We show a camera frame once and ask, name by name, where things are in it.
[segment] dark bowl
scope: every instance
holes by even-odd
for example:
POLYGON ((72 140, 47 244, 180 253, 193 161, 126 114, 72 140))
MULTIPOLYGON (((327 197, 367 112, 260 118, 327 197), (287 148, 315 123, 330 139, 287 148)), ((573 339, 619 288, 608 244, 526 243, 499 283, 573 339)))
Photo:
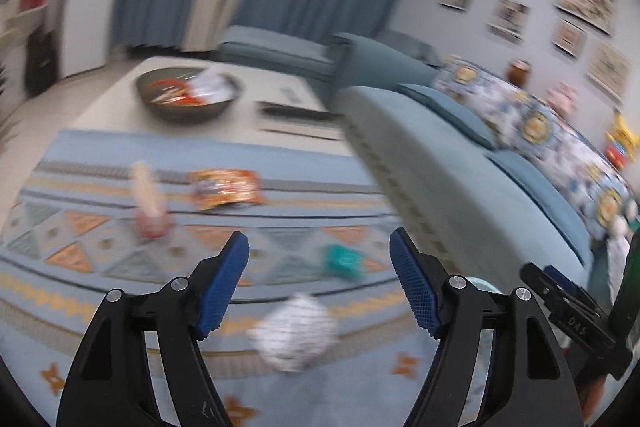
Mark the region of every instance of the dark bowl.
POLYGON ((170 123, 191 124, 203 123, 220 116, 227 107, 229 107, 240 95, 240 86, 238 81, 228 73, 222 73, 229 84, 235 90, 234 97, 224 102, 207 103, 206 105, 164 105, 162 103, 152 102, 159 94, 161 89, 156 86, 150 87, 157 80, 164 78, 176 78, 179 80, 189 80, 193 78, 204 68, 162 68, 161 70, 148 71, 141 74, 136 79, 136 89, 138 95, 146 110, 152 115, 157 116, 161 120, 170 123))

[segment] white coffee table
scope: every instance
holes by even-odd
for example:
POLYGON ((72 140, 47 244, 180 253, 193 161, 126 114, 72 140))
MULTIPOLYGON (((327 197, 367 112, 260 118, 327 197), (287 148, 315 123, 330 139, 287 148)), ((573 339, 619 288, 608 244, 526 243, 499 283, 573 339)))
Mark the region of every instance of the white coffee table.
POLYGON ((322 103, 300 77, 274 71, 257 70, 192 58, 153 57, 129 71, 110 87, 72 124, 75 129, 149 132, 171 136, 207 137, 212 140, 285 147, 341 156, 353 155, 346 140, 325 140, 260 130, 257 126, 257 101, 292 105, 287 92, 293 92, 300 107, 323 110, 322 103), (207 123, 180 126, 164 123, 150 115, 138 99, 134 82, 147 71, 160 68, 209 68, 219 65, 235 76, 242 94, 219 118, 207 123))

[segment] yellow toy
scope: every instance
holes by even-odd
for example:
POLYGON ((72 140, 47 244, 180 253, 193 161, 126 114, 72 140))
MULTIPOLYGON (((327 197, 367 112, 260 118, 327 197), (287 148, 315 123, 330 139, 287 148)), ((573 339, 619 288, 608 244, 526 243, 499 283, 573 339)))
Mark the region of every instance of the yellow toy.
POLYGON ((622 118, 620 111, 617 109, 614 128, 607 133, 607 139, 609 141, 605 147, 604 154, 617 170, 622 171, 628 158, 632 162, 636 161, 634 151, 640 145, 640 136, 626 126, 625 119, 622 118))

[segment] patterned rug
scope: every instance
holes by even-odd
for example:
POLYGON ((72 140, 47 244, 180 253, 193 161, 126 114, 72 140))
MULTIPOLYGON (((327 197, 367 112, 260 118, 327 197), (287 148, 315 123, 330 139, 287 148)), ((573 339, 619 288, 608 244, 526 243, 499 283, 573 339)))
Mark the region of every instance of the patterned rug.
MULTIPOLYGON (((234 424, 401 425, 437 343, 416 327, 390 265, 388 236, 400 224, 356 158, 65 131, 2 229, 0 352, 53 424, 72 357, 104 293, 156 291, 241 230, 251 245, 249 264, 221 328, 200 345, 234 424), (143 241, 132 228, 128 166, 141 159, 158 171, 176 223, 158 240, 143 241), (188 172, 202 168, 258 171, 266 204, 194 212, 188 172), (363 254, 360 279, 324 273, 324 252, 335 244, 363 254), (303 373, 278 373, 245 331, 300 291, 329 308, 340 343, 303 373)), ((147 346, 162 415, 177 423, 154 334, 147 346)))

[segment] orange snack bag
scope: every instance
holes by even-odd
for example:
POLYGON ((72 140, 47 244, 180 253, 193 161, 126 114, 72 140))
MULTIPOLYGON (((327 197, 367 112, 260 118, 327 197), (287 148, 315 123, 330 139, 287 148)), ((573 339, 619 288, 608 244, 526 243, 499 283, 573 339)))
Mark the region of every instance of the orange snack bag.
POLYGON ((193 200, 198 210, 229 203, 263 203, 256 172, 235 169, 205 169, 191 173, 193 200))

